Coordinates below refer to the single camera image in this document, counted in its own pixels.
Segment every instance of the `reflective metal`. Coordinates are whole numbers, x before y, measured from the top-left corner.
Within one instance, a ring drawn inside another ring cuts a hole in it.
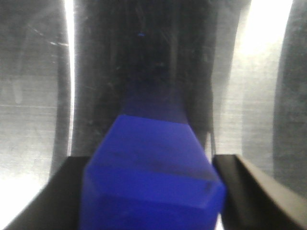
[[[204,145],[206,138],[215,138],[217,154],[241,153],[307,197],[306,1],[206,2],[218,3],[217,25],[209,18],[203,36],[216,36],[214,48],[206,43],[215,55],[203,62],[214,58],[206,66],[208,73],[212,65],[211,80],[197,80],[202,78],[194,76],[199,72],[192,72],[195,63],[188,58],[176,66],[190,67],[185,87],[197,99],[195,107],[199,105],[190,113],[193,121],[200,121],[193,124],[198,137]],[[66,156],[91,155],[117,115],[125,88],[117,54],[126,21],[111,10],[113,4],[0,2],[0,229],[33,199]],[[136,10],[142,17],[142,8]],[[179,15],[173,11],[172,17]],[[176,57],[180,31],[173,21],[165,37]],[[196,50],[197,44],[181,44],[184,55],[189,48]],[[170,59],[174,66],[176,59]],[[214,134],[206,135],[202,126],[208,122],[204,108],[210,99],[203,91],[210,81]],[[214,142],[207,143],[214,150]]]

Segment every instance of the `scratched metal surface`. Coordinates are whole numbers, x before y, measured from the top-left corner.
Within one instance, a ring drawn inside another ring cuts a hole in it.
[[[119,110],[124,82],[110,77],[114,60],[106,57],[112,52],[102,52],[110,50],[99,40],[107,18],[99,18],[97,2],[0,2],[0,229],[67,155],[90,155]],[[101,2],[110,7],[110,1]],[[211,78],[216,152],[243,154],[307,197],[307,3],[218,2]],[[196,104],[204,105],[191,109],[200,139],[205,132],[197,126],[208,122],[205,84],[187,84]]]

